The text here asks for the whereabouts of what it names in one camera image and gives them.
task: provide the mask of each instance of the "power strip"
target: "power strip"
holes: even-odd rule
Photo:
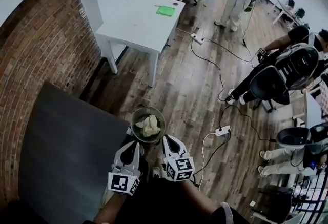
[[[231,132],[230,126],[226,126],[226,127],[223,127],[223,128],[216,129],[215,130],[215,135],[216,136],[223,136],[223,135],[228,134],[230,132]]]
[[[191,35],[191,38],[192,38],[193,40],[195,40],[196,42],[198,42],[199,44],[201,44],[201,45],[204,43],[204,41],[201,40],[202,38],[200,38],[199,36],[197,36],[197,34],[195,34],[195,33],[193,33],[193,34]]]

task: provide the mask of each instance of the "bowl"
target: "bowl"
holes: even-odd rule
[[[150,115],[154,115],[157,119],[157,126],[160,128],[160,132],[150,137],[144,137],[142,134],[142,128],[137,127],[135,124],[144,121]],[[145,143],[158,142],[165,133],[165,121],[161,112],[153,107],[142,107],[133,112],[131,118],[131,129],[136,138]]]

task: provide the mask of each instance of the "paper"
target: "paper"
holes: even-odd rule
[[[157,14],[166,15],[171,17],[175,12],[175,8],[169,6],[160,6],[157,10]]]

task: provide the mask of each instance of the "white pants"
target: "white pants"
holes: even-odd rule
[[[304,149],[296,150],[293,154],[292,165],[291,157],[293,150],[281,148],[275,149],[272,151],[266,151],[264,158],[265,159],[288,159],[287,162],[280,164],[275,164],[271,166],[266,166],[261,172],[262,176],[268,176],[271,174],[302,174],[304,176],[316,175],[316,171],[311,168],[304,168],[303,166],[303,157]]]
[[[251,0],[227,0],[225,4],[221,22],[226,25],[230,19],[231,27],[238,27],[240,23],[240,15],[250,4]]]

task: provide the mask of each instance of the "brick wall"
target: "brick wall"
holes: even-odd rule
[[[98,64],[83,12],[80,0],[24,0],[0,28],[0,207],[17,198],[19,154],[43,82],[79,97]]]

